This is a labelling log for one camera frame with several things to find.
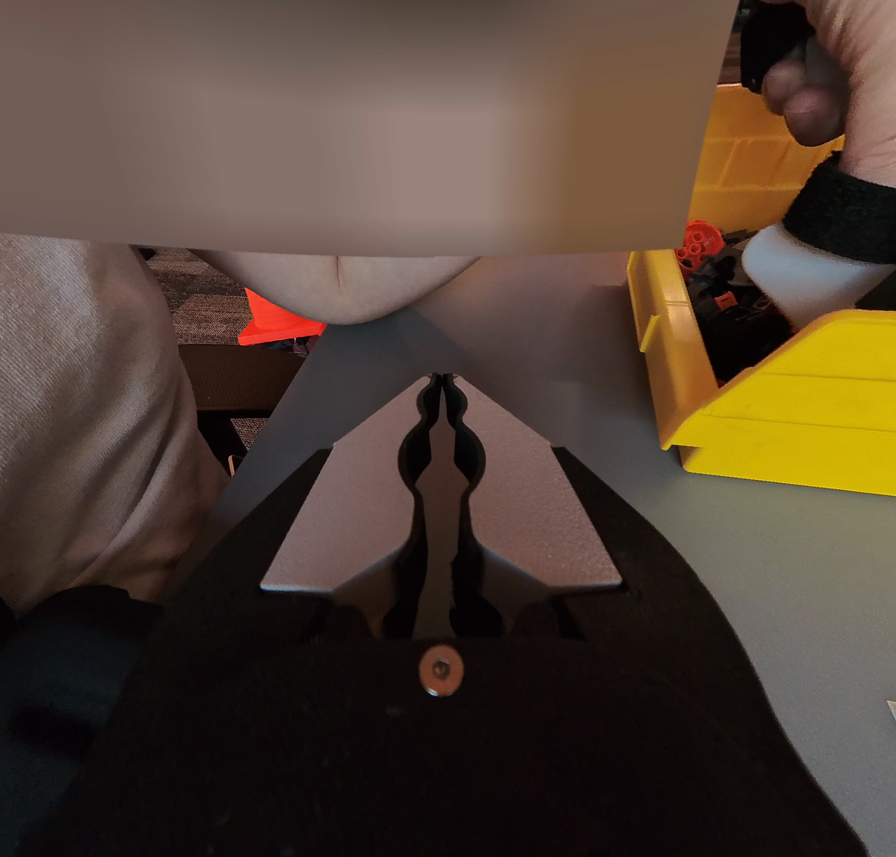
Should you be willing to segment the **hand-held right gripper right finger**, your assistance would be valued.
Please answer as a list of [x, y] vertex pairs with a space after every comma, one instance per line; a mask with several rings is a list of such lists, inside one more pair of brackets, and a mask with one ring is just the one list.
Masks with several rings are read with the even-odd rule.
[[622, 577], [547, 439], [444, 376], [454, 463], [467, 481], [452, 564], [459, 637], [500, 637], [528, 605], [617, 589]]

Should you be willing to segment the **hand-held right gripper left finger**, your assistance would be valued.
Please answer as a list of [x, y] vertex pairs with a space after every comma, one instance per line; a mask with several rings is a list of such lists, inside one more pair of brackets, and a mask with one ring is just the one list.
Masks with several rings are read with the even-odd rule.
[[335, 442], [261, 589], [357, 608], [376, 636], [419, 596], [426, 537], [416, 488], [431, 461], [440, 377], [417, 380]]

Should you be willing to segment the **pile of building pieces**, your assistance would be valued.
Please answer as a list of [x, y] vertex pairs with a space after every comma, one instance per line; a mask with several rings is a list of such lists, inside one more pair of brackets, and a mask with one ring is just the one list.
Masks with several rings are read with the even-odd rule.
[[755, 232], [722, 233], [725, 247], [687, 274], [679, 267], [717, 381], [755, 366], [797, 331], [746, 274], [742, 256]]

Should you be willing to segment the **yellow plastic bin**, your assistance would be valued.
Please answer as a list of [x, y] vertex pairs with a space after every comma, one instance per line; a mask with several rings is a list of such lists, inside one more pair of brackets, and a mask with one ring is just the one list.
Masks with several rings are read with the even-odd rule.
[[[800, 146], [761, 96], [718, 85], [688, 218], [723, 232], [776, 224], [841, 146]], [[894, 495], [893, 312], [823, 316], [719, 386], [673, 251], [634, 251], [627, 277], [659, 442], [685, 470]]]

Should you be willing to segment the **person's left hand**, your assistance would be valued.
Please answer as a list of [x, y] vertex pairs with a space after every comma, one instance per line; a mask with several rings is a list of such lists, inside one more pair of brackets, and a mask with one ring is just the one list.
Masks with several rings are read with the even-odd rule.
[[772, 66], [763, 81], [767, 108], [804, 146], [845, 134], [840, 169], [895, 185], [895, 0], [761, 0], [804, 8], [816, 39], [847, 84], [822, 84], [809, 58]]

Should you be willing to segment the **orange gear piece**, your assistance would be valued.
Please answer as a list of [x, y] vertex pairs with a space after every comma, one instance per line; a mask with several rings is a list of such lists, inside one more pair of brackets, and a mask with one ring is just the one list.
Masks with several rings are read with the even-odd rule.
[[719, 228], [706, 221], [691, 220], [686, 224], [683, 246], [675, 254], [679, 267], [690, 274], [705, 258], [717, 255], [724, 247], [725, 239]]

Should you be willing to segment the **orange traffic cone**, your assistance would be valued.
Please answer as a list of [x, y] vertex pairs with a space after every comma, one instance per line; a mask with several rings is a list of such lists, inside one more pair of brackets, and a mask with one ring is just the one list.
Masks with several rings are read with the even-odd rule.
[[295, 315], [245, 289], [252, 320], [238, 335], [241, 346], [268, 344], [295, 338], [320, 336], [325, 323]]

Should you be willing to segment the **person's beige shirt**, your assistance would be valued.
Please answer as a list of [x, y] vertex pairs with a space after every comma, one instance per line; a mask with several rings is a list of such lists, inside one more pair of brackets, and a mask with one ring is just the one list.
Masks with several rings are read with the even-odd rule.
[[1, 238], [1, 592], [150, 600], [229, 481], [163, 292], [125, 245]]

